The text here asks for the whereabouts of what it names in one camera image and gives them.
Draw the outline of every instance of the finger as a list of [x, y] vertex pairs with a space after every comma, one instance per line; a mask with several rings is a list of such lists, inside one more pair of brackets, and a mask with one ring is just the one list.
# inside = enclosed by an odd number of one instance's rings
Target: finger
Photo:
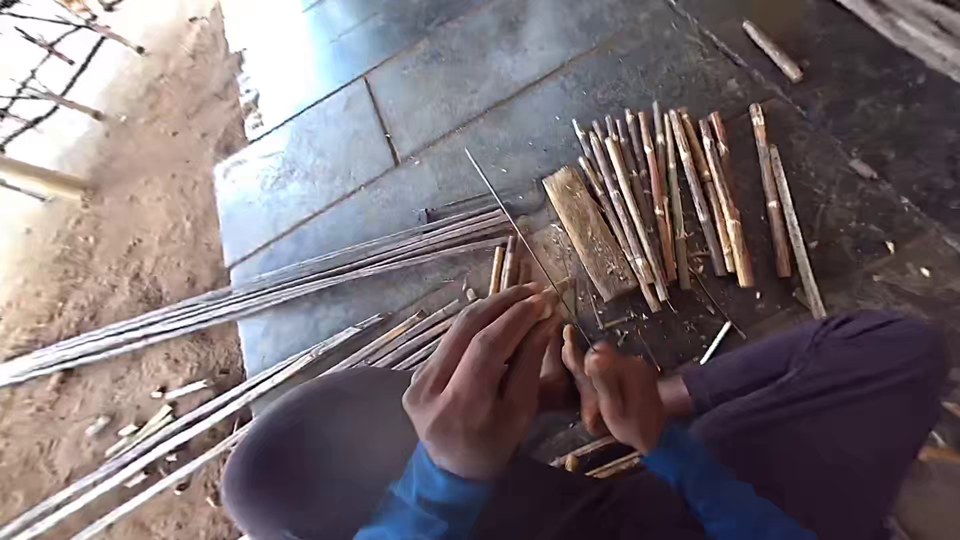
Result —
[[502, 410], [505, 414], [532, 417], [537, 410], [540, 367], [562, 321], [560, 313], [540, 321], [517, 347], [503, 385]]
[[440, 346], [424, 362], [420, 374], [411, 384], [413, 393], [437, 395], [443, 392], [473, 336], [511, 306], [542, 290], [542, 285], [538, 283], [517, 285], [464, 308], [441, 340]]
[[556, 292], [544, 291], [512, 305], [473, 336], [448, 386], [491, 396], [503, 377], [504, 364], [537, 323], [557, 312], [559, 300]]

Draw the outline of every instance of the hand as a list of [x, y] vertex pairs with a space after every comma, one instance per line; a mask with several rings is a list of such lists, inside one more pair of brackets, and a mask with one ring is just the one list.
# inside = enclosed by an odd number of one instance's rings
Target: hand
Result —
[[611, 435], [649, 454], [657, 447], [664, 422], [657, 370], [639, 356], [622, 355], [609, 343], [594, 345], [585, 364]]
[[528, 283], [474, 303], [418, 370], [403, 408], [438, 466], [493, 479], [507, 465], [537, 411], [559, 298]]

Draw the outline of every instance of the bundle of sticks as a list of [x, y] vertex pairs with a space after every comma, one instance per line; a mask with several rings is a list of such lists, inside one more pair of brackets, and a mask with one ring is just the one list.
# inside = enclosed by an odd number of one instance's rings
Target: bundle of sticks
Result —
[[0, 386], [74, 368], [233, 321], [303, 295], [507, 242], [503, 211], [488, 206], [344, 248], [107, 325], [0, 364]]

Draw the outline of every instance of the leg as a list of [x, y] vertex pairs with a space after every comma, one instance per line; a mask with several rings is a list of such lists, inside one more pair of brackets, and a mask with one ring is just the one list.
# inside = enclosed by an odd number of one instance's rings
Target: leg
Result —
[[832, 317], [719, 356], [684, 382], [700, 438], [821, 538], [874, 538], [936, 422], [941, 337], [899, 315]]

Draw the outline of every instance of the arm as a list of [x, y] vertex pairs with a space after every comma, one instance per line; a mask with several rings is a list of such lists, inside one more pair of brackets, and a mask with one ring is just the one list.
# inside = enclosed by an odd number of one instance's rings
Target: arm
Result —
[[742, 538], [814, 539], [816, 536], [773, 503], [738, 481], [686, 431], [669, 425], [644, 459], [651, 472], [681, 494], [707, 535], [714, 540]]

